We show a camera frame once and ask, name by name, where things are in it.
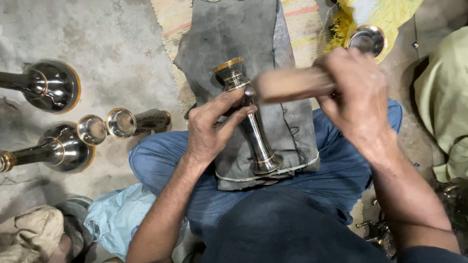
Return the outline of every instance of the lap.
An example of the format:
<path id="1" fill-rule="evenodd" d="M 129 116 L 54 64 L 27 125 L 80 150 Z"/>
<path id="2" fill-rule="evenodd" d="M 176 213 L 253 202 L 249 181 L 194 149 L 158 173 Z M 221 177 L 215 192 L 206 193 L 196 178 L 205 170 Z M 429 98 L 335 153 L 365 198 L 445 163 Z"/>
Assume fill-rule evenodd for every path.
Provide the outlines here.
<path id="1" fill-rule="evenodd" d="M 396 131 L 400 129 L 401 119 L 401 105 L 389 100 L 388 120 Z M 321 109 L 314 111 L 313 122 L 321 158 L 320 170 L 298 172 L 290 180 L 278 184 L 302 189 L 323 206 L 347 213 L 342 218 L 343 222 L 351 223 L 349 211 L 370 185 L 370 166 Z M 159 195 L 172 176 L 185 152 L 187 141 L 186 131 L 158 133 L 144 138 L 131 150 L 129 162 L 134 174 L 155 195 Z M 187 208 L 192 231 L 202 236 L 199 232 L 201 227 L 216 226 L 224 213 L 252 191 L 255 190 L 217 190 L 214 167 L 209 167 L 195 185 Z"/>
<path id="2" fill-rule="evenodd" d="M 187 131 L 170 131 L 150 135 L 141 140 L 129 154 L 133 173 L 149 190 L 159 195 L 172 176 L 187 148 Z M 215 227 L 223 215 L 251 191 L 219 191 L 214 167 L 201 175 L 187 207 L 187 218 L 192 232 L 204 236 Z"/>

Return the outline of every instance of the concrete floor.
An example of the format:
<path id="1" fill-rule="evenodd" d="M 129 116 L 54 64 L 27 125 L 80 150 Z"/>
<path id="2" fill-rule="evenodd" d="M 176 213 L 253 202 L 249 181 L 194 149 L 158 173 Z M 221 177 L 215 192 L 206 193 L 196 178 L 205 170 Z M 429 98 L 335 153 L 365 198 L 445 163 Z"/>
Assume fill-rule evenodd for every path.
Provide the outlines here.
<path id="1" fill-rule="evenodd" d="M 327 6 L 332 4 L 317 3 L 325 20 Z M 71 65 L 82 83 L 80 103 L 62 115 L 42 112 L 19 92 L 1 89 L 0 149 L 33 146 L 53 124 L 77 122 L 86 114 L 104 118 L 115 107 L 134 113 L 168 110 L 173 117 L 168 130 L 185 130 L 171 62 L 149 0 L 3 0 L 0 11 L 0 71 L 20 73 L 23 62 L 53 58 Z M 433 178 L 431 139 L 412 108 L 409 86 L 420 59 L 466 22 L 466 0 L 426 0 L 400 27 L 393 50 L 381 64 L 390 96 L 405 107 L 400 143 L 411 162 L 421 165 L 418 169 L 427 180 Z M 417 50 L 411 46 L 416 39 Z M 61 174 L 36 163 L 1 174 L 0 221 L 35 205 L 56 204 L 67 196 L 95 198 L 136 183 L 127 155 L 143 136 L 108 137 L 96 147 L 93 164 L 81 173 Z M 363 194 L 364 220 L 376 219 L 379 209 L 370 206 L 374 196 L 373 190 Z M 109 256 L 98 248 L 98 257 L 87 261 L 101 262 Z"/>

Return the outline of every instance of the light blue plastic bag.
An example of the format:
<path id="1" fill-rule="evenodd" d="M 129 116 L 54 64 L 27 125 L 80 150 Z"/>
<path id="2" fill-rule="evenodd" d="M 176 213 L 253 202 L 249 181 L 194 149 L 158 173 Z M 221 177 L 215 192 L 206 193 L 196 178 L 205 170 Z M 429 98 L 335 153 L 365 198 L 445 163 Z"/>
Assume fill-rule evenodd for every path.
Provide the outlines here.
<path id="1" fill-rule="evenodd" d="M 156 196 L 141 183 L 99 196 L 88 208 L 84 225 L 94 241 L 125 261 L 128 246 Z M 178 242 L 187 229 L 182 221 Z"/>

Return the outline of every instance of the knee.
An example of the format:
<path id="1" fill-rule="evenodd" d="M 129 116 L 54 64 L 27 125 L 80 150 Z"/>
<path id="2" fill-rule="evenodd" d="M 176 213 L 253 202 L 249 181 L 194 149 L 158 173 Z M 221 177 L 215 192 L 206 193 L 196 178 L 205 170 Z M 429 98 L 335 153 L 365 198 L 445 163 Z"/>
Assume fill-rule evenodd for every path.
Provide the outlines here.
<path id="1" fill-rule="evenodd" d="M 400 132 L 403 119 L 403 106 L 395 100 L 388 100 L 388 122 L 396 132 Z"/>
<path id="2" fill-rule="evenodd" d="M 129 153 L 129 164 L 143 184 L 149 184 L 159 175 L 169 176 L 187 147 L 186 131 L 172 131 L 150 135 Z"/>

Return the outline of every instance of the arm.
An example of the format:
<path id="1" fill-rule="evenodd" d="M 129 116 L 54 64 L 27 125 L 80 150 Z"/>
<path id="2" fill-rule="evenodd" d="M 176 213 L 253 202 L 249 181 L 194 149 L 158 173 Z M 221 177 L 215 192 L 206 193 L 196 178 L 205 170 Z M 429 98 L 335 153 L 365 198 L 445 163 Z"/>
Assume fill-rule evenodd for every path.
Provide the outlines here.
<path id="1" fill-rule="evenodd" d="M 242 90 L 222 93 L 190 111 L 187 150 L 138 227 L 128 249 L 127 263 L 172 262 L 172 250 L 195 183 L 226 146 L 234 128 L 256 111 L 256 106 L 243 107 L 223 124 L 215 125 L 218 118 L 242 97 Z"/>
<path id="2" fill-rule="evenodd" d="M 398 248 L 433 246 L 459 253 L 442 204 L 406 159 L 388 124 L 385 77 L 374 59 L 356 49 L 339 48 L 324 66 L 336 80 L 338 97 L 317 100 L 371 164 L 377 198 Z"/>

